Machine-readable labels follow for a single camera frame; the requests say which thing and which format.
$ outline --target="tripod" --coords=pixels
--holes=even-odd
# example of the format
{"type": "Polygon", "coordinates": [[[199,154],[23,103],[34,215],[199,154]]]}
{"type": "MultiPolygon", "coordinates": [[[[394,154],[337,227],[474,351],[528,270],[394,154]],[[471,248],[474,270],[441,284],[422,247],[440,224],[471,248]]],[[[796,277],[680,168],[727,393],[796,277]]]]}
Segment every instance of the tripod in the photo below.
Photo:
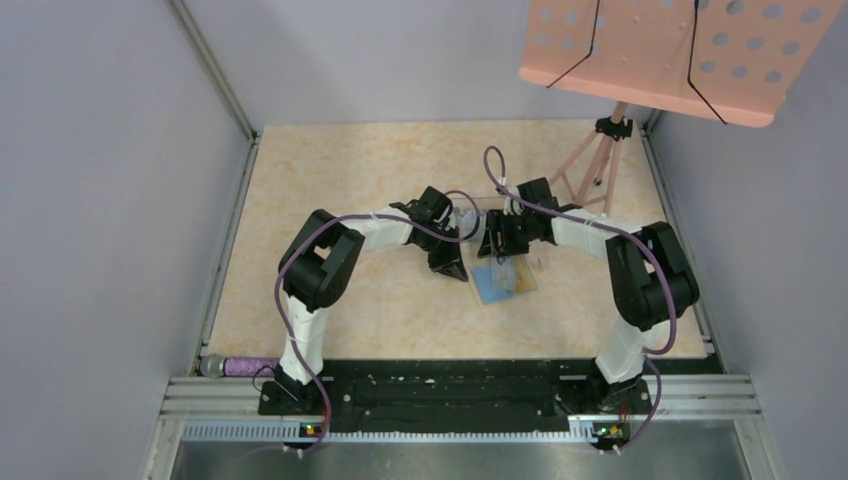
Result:
{"type": "Polygon", "coordinates": [[[553,185],[557,180],[562,179],[565,183],[565,188],[568,189],[568,195],[571,197],[571,202],[583,207],[592,205],[600,201],[604,202],[604,215],[609,215],[610,207],[612,207],[612,196],[615,192],[615,176],[618,173],[618,162],[621,156],[621,139],[629,138],[633,133],[633,120],[624,121],[624,112],[627,110],[628,104],[618,102],[615,105],[615,110],[611,116],[602,118],[595,122],[595,129],[571,152],[571,155],[562,162],[556,173],[549,179],[548,183],[553,185]],[[595,156],[592,158],[592,163],[589,165],[589,170],[583,177],[580,183],[580,189],[577,194],[571,188],[571,183],[565,172],[571,167],[577,158],[587,149],[592,141],[599,134],[603,134],[601,143],[598,144],[598,149],[595,151],[595,156]],[[604,171],[610,167],[609,179],[607,180],[607,191],[599,197],[587,200],[589,189],[592,184],[600,185],[603,182],[604,171]]]}

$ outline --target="gray wall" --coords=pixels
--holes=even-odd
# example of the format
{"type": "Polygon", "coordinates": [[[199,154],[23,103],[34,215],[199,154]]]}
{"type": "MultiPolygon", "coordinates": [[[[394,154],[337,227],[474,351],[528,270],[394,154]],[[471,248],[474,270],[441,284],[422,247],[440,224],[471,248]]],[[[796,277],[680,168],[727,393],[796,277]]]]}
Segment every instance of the gray wall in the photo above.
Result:
{"type": "Polygon", "coordinates": [[[846,45],[843,9],[767,128],[670,115],[656,135],[723,357],[791,478],[848,470],[846,45]]]}
{"type": "Polygon", "coordinates": [[[258,126],[588,118],[614,104],[518,77],[529,0],[187,3],[258,126]]]}
{"type": "Polygon", "coordinates": [[[138,478],[245,155],[164,1],[0,3],[0,478],[138,478]]]}

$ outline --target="purple roll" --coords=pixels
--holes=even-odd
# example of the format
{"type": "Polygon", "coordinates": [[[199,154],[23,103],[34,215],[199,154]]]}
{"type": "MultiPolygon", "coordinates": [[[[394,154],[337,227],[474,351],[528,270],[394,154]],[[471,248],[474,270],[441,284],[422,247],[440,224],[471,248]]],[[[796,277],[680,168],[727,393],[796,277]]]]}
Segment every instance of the purple roll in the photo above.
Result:
{"type": "Polygon", "coordinates": [[[271,377],[279,358],[224,357],[207,355],[200,361],[200,373],[204,377],[271,377]]]}

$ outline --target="pink perforated panel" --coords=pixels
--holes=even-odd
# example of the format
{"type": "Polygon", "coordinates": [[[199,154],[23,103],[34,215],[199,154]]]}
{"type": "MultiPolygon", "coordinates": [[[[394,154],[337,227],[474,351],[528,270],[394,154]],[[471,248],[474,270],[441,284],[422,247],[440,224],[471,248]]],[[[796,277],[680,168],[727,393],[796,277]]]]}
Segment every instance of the pink perforated panel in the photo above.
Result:
{"type": "MultiPolygon", "coordinates": [[[[844,0],[701,0],[692,80],[729,123],[771,123],[844,0]]],[[[521,77],[548,85],[589,51],[596,0],[533,0],[521,77]]],[[[693,0],[601,0],[592,56],[555,87],[716,118],[686,82],[693,0]]]]}

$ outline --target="white wall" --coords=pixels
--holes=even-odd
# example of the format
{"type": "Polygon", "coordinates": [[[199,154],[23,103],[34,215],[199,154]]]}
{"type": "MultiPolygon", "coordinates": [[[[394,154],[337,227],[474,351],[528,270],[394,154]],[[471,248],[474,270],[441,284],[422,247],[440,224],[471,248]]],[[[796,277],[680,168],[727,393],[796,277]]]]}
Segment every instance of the white wall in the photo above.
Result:
{"type": "Polygon", "coordinates": [[[614,105],[518,77],[529,0],[187,3],[257,126],[595,118],[614,105]]]}
{"type": "Polygon", "coordinates": [[[771,126],[656,135],[722,356],[749,372],[790,478],[844,478],[848,9],[771,126]]]}
{"type": "Polygon", "coordinates": [[[138,478],[246,143],[164,1],[0,3],[0,478],[138,478]]]}

